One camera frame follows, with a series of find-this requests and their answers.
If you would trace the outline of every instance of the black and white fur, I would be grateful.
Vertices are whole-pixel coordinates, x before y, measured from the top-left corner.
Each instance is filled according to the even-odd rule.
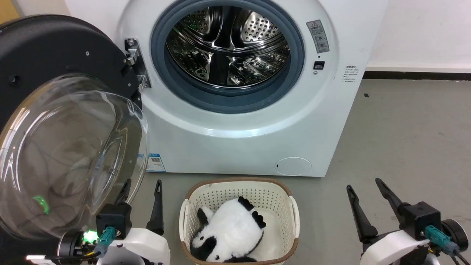
[[[267,224],[247,199],[229,200],[216,213],[204,206],[197,215],[202,228],[191,241],[194,257],[212,262],[256,261],[247,255],[260,243]]]

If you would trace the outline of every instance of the black cable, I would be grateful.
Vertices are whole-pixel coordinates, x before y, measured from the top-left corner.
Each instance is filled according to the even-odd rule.
[[[98,257],[101,254],[100,251],[97,253],[90,255],[90,256],[45,256],[44,259],[51,259],[51,260],[87,260],[87,259],[93,259]]]
[[[450,257],[456,265],[460,265],[454,256],[450,256]]]
[[[458,251],[455,250],[454,253],[461,261],[463,261],[464,264],[470,265],[470,263]]]

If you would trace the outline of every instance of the washing machine door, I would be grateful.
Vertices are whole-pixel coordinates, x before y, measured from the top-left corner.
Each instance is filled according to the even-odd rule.
[[[23,239],[94,229],[124,186],[131,202],[145,172],[136,74],[73,17],[0,25],[0,47],[1,227]]]

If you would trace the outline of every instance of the laundry basket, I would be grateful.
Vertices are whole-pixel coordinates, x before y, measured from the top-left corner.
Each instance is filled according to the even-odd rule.
[[[281,182],[267,178],[226,178],[195,185],[180,209],[179,232],[183,251],[199,265],[233,264],[198,260],[189,249],[193,235],[200,228],[196,216],[198,209],[207,206],[216,211],[224,202],[239,196],[248,199],[267,223],[260,245],[249,255],[258,262],[243,264],[283,264],[298,246],[299,211],[289,189]]]

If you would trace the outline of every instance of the sticker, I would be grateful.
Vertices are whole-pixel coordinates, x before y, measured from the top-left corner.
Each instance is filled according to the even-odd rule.
[[[320,20],[314,20],[307,22],[309,30],[311,31],[312,39],[316,45],[317,53],[322,53],[330,51],[329,42],[327,41],[327,36],[325,35],[324,27]]]
[[[149,154],[146,172],[166,172],[160,154]]]
[[[55,265],[52,260],[44,259],[46,256],[42,255],[27,255],[26,260],[36,264],[36,265]]]
[[[353,83],[358,80],[359,69],[356,66],[345,66],[343,71],[342,82]]]

